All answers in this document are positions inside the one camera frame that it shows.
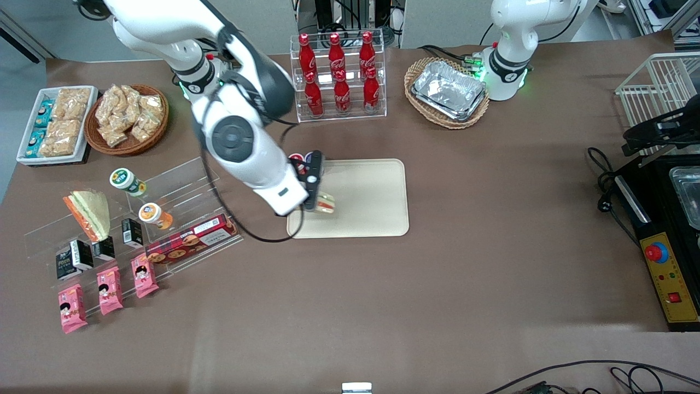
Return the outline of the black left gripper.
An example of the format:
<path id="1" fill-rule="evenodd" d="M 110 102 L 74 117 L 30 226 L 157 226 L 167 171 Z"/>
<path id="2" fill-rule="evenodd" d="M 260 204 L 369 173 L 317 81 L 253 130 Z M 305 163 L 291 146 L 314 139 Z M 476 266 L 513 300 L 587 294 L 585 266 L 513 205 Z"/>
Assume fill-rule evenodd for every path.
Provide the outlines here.
<path id="1" fill-rule="evenodd" d="M 666 154 L 676 144 L 699 143 L 699 96 L 683 108 L 661 115 L 654 123 L 639 123 L 623 133 L 625 157 Z"/>

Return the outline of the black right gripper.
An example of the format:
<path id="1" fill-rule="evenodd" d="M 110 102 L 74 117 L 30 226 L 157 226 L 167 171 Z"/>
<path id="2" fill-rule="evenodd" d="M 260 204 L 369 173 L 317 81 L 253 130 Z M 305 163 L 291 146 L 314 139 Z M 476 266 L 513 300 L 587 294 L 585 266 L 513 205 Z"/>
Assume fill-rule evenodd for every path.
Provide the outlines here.
<path id="1" fill-rule="evenodd" d="M 320 189 L 324 173 L 324 160 L 324 155 L 320 150 L 312 150 L 305 155 L 306 173 L 302 181 L 305 183 L 308 197 L 302 206 L 306 212 L 316 210 L 319 202 L 326 198 L 326 194 Z"/>

